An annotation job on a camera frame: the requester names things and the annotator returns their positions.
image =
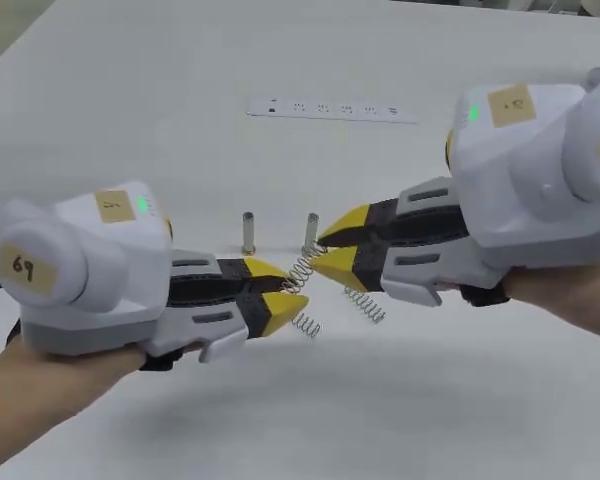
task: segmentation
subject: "hand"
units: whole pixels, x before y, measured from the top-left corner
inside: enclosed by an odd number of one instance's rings
[[[81,357],[45,355],[17,336],[0,354],[0,381],[12,384],[12,390],[30,392],[28,398],[45,404],[37,410],[60,423],[91,405],[145,361],[145,353],[134,346]]]

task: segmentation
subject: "metal spring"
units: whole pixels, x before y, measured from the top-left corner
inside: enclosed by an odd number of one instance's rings
[[[304,247],[302,256],[298,257],[296,263],[289,270],[289,279],[282,283],[282,289],[291,294],[300,293],[300,290],[307,284],[309,277],[314,272],[309,262],[320,255],[324,255],[327,251],[326,247],[322,247],[317,243]],[[322,326],[318,322],[304,313],[294,318],[291,324],[309,338],[315,338],[322,330]]]
[[[384,320],[386,312],[371,298],[371,295],[358,292],[353,288],[344,287],[344,294],[358,307],[374,324]]]
[[[320,330],[322,330],[322,326],[318,322],[304,313],[301,313],[296,318],[291,320],[291,325],[296,327],[309,338],[315,338],[316,335],[320,333]]]
[[[305,247],[302,256],[298,257],[296,263],[289,270],[289,279],[282,283],[282,289],[287,293],[300,293],[313,274],[313,268],[309,262],[325,253],[327,253],[327,248],[315,243],[310,247]]]

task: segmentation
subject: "electrical outlet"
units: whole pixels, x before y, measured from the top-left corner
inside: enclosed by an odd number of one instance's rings
[[[309,98],[253,97],[247,114],[251,116],[312,118],[388,123],[418,123],[412,113],[397,104],[340,102]]]

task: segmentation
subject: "white tabletop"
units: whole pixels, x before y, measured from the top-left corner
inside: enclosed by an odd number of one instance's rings
[[[445,175],[458,92],[579,82],[600,20],[376,0],[58,0],[0,59],[0,202],[141,178],[179,247],[230,254],[256,215],[288,268],[306,215]],[[249,96],[407,104],[419,125],[251,118]],[[136,374],[0,479],[600,480],[600,339],[518,304],[380,298],[314,277],[313,343]],[[16,318],[0,293],[0,347]]]

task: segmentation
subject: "wrist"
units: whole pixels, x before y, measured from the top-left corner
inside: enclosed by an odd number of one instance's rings
[[[600,265],[514,269],[503,279],[508,297],[548,310],[590,302],[600,289]]]

